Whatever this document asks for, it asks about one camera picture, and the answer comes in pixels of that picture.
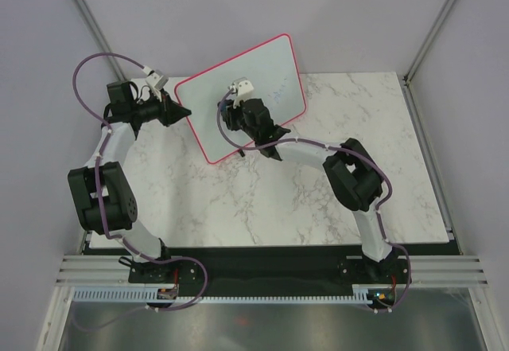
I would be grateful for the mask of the pink-framed whiteboard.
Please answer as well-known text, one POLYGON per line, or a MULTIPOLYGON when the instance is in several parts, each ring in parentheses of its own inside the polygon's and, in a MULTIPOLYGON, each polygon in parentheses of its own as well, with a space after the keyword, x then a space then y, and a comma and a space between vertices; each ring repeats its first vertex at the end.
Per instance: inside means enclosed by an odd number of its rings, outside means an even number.
POLYGON ((237 96, 242 101, 261 99, 274 123, 285 126, 302 116, 307 100, 297 57, 289 34, 282 33, 235 56, 182 80, 174 87, 178 102, 192 114, 189 126, 205 158, 211 165, 233 155, 236 144, 251 143, 242 131, 230 131, 219 114, 220 108, 237 96))

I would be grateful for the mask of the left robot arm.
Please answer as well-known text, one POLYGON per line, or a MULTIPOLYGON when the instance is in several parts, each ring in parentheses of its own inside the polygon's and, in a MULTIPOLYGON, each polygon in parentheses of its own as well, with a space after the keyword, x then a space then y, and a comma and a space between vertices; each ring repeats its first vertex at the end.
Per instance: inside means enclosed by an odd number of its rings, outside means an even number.
POLYGON ((94 115, 101 123, 100 142, 84 166, 68 172, 68 184, 82 229, 118 242, 137 262, 147 263, 149 277, 164 283, 173 276, 173 261, 163 256, 164 242, 140 221, 122 165, 143 124, 169 127, 192 112, 163 88, 150 90, 147 99, 133 96, 133 89, 130 81, 107 85, 110 103, 94 115))

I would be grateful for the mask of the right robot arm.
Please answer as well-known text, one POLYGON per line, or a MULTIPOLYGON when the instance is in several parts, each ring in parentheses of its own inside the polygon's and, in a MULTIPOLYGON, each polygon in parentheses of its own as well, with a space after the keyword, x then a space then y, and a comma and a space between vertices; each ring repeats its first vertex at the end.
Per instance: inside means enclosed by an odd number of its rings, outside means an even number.
POLYGON ((225 130, 245 133, 254 142, 251 149, 266 158, 323 171, 336 199, 354 216, 361 238, 365 276, 373 283, 381 283, 392 274, 397 246, 387 238, 380 207, 391 197, 393 188, 358 140, 349 138, 339 145, 329 145, 292 135, 291 130, 274 123, 261 99, 236 104, 224 97, 217 107, 220 133, 238 150, 248 148, 234 143, 225 130))

